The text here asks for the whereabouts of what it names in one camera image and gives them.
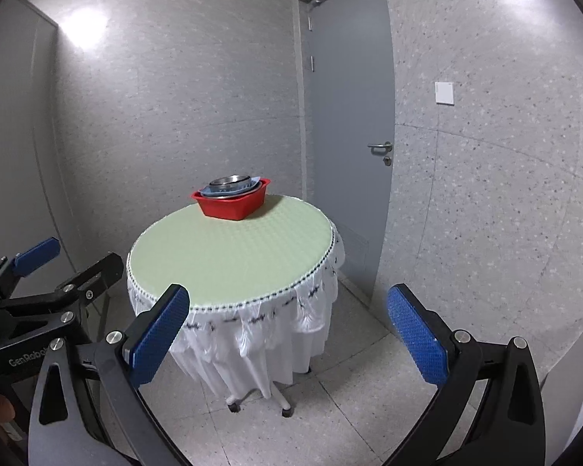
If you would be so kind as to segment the white wall switch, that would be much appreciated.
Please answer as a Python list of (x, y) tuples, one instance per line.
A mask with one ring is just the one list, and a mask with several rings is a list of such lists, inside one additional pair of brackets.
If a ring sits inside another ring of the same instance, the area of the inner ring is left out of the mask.
[(447, 81), (437, 81), (435, 83), (435, 101), (439, 105), (454, 106), (454, 83)]

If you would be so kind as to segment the white table base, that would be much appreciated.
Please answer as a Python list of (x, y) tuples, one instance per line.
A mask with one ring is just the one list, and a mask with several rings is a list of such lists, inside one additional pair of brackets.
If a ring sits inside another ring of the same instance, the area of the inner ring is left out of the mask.
[(225, 405), (232, 414), (237, 414), (246, 404), (265, 401), (268, 402), (268, 404), (276, 405), (279, 408), (282, 417), (285, 417), (286, 419), (292, 417), (295, 412), (295, 407), (293, 407), (293, 404), (283, 395), (279, 386), (276, 383), (271, 382), (271, 384), (269, 384), (269, 390), (271, 392), (269, 392), (268, 398), (265, 398), (258, 389), (250, 390), (242, 398), (228, 396), (225, 399)]

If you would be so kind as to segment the blue plastic plate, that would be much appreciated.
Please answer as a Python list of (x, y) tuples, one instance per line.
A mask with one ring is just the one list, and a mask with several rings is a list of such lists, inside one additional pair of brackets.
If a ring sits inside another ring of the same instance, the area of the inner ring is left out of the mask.
[(214, 179), (200, 190), (200, 194), (203, 197), (213, 199), (240, 197), (255, 190), (259, 186), (260, 181), (260, 177), (231, 175)]

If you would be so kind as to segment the round steel bowl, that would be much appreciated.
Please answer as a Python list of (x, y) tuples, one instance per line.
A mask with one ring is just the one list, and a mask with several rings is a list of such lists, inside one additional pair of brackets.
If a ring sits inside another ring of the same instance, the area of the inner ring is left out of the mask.
[(235, 191), (250, 187), (253, 178), (250, 175), (231, 175), (216, 178), (208, 186), (212, 191)]

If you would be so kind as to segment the large steel bowl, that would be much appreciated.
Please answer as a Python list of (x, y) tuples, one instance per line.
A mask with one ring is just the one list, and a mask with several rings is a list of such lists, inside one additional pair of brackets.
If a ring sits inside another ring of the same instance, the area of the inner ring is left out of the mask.
[(254, 177), (250, 182), (244, 182), (241, 184), (235, 184), (231, 188), (224, 190), (223, 188), (216, 188), (208, 185), (200, 190), (200, 193), (204, 197), (209, 198), (227, 198), (241, 196), (247, 194), (252, 190), (255, 190), (261, 182), (259, 177)]

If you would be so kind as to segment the grey door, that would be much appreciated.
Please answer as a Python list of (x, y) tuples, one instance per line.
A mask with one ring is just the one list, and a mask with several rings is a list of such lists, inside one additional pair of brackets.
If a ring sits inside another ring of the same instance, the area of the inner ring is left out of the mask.
[(368, 144), (394, 141), (395, 80), (388, 0), (309, 5), (304, 35), (314, 201), (345, 247), (341, 271), (364, 300), (382, 251), (392, 171)]

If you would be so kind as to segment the red plastic basin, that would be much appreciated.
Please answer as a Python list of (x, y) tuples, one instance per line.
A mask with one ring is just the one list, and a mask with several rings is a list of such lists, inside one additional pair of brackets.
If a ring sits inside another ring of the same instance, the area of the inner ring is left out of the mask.
[(191, 198), (197, 201), (206, 217), (241, 221), (263, 206), (269, 184), (271, 184), (271, 180), (261, 178), (261, 182), (255, 190), (240, 197), (213, 199), (203, 197), (199, 191), (195, 191), (191, 194)]

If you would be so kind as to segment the green checkered table mat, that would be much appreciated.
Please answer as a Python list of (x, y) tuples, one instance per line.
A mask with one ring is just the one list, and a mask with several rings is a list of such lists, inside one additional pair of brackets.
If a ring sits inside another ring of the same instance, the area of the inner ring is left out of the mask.
[(240, 221), (207, 217), (193, 204), (139, 235), (128, 254), (127, 281), (143, 302), (179, 284), (192, 309), (241, 306), (300, 284), (335, 244), (333, 223), (295, 197), (267, 195)]

